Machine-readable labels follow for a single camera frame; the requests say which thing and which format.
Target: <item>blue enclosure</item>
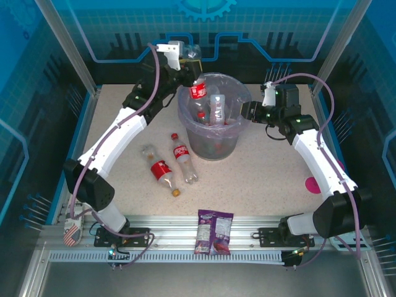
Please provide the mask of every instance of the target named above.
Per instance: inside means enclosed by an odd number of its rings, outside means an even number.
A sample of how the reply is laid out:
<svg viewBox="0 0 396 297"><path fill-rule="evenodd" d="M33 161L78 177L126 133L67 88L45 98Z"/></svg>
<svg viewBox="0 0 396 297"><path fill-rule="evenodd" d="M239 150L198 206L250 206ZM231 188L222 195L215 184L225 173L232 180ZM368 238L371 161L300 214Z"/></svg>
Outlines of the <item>blue enclosure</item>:
<svg viewBox="0 0 396 297"><path fill-rule="evenodd" d="M0 250L7 251L0 267L12 275L0 281L2 296L19 292L38 237L40 224L29 221L32 198L54 202L49 212L34 213L42 224L54 223L62 164L82 152L75 144L95 89L59 42L64 35L95 85L136 83L141 64L152 62L146 44L170 40L200 45L204 72L245 84L297 72L322 75L336 100L327 133L333 153L357 184L371 190L376 236L396 240L396 2L367 1L360 20L356 8L363 2L0 0ZM56 13L47 22L41 11L52 5ZM59 34L54 19L67 34ZM327 116L328 94L319 91L314 95Z"/></svg>

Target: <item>bottle cap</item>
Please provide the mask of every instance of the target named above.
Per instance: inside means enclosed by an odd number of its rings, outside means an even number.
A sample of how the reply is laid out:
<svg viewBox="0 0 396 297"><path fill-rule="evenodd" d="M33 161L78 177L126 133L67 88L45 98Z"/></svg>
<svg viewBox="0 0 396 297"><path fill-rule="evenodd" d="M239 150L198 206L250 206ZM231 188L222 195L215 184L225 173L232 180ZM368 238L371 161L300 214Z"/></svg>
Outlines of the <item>bottle cap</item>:
<svg viewBox="0 0 396 297"><path fill-rule="evenodd" d="M173 197L178 197L180 195L179 189L173 190L172 195Z"/></svg>

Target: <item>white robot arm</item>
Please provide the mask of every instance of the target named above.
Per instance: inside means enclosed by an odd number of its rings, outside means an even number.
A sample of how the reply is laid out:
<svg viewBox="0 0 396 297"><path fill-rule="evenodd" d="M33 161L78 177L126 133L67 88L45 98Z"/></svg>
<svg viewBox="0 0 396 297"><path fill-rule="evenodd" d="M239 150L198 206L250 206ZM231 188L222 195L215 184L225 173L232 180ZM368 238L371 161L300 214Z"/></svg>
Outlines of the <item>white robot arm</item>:
<svg viewBox="0 0 396 297"><path fill-rule="evenodd" d="M342 170L322 137L321 147L318 146L319 126L312 116L301 114L297 86L274 86L268 82L262 86L262 94L264 101L244 103L241 115L255 123L279 128L279 132L303 157L319 185L324 201L315 212L282 219L279 228L283 237L319 234L323 238L329 238L355 230L348 193L321 149L324 149L353 193L362 228L367 216L366 201L371 196L367 191L358 189L356 183Z"/></svg>
<svg viewBox="0 0 396 297"><path fill-rule="evenodd" d="M77 198L89 205L100 220L117 233L127 232L129 222L115 205L114 189L105 179L130 141L143 131L163 108L163 100L175 93L180 85L192 87L194 81L202 73L199 60L181 59L183 46L181 41L157 45L157 51L165 54L168 64L160 68L159 87L153 101L140 114L130 118L136 110L146 104L153 92L153 78L150 77L152 71L147 69L147 79L143 78L139 85L135 85L116 119L96 144L77 161L69 159L64 164L67 186L69 192L73 193L78 177L90 162L78 188Z"/></svg>

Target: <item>plastic bucket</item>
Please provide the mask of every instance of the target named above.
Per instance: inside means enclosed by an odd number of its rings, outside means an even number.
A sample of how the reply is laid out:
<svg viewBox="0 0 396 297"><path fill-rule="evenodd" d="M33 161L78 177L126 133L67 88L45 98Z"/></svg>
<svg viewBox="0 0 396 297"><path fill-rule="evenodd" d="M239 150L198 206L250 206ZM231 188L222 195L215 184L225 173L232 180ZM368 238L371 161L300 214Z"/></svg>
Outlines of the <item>plastic bucket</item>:
<svg viewBox="0 0 396 297"><path fill-rule="evenodd" d="M249 90L233 77L207 73L205 78L208 98L214 93L225 95L226 125L205 126L196 122L192 116L196 113L194 102L186 87L179 92L179 119L187 129L192 150L198 156L206 160L221 160L233 152L240 133L250 123L240 115L240 110L242 103L251 101L252 98Z"/></svg>

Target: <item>table surface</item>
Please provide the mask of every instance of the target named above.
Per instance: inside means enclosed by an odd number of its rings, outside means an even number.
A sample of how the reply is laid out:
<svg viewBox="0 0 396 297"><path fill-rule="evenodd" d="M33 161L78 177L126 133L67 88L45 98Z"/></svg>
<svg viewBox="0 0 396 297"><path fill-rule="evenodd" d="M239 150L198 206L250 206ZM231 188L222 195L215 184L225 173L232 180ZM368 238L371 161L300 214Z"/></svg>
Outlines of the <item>table surface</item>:
<svg viewBox="0 0 396 297"><path fill-rule="evenodd" d="M121 103L133 85L104 85L85 144L87 151L114 121ZM247 85L253 100L260 100L259 85ZM316 114L307 85L300 85L303 114ZM125 215L197 215L199 209L231 212L237 216L292 215L313 211L321 195L308 192L305 180L312 176L308 166L287 141L268 138L264 125L252 123L239 137L235 151L224 160L205 161L190 150L199 182L183 182L174 159L174 132L188 144L187 133L177 114L177 100L164 108L137 135L115 162L107 181L115 188L115 202ZM281 137L277 129L269 129ZM176 175L181 190L177 198L158 184L142 156L142 147L156 146Z"/></svg>

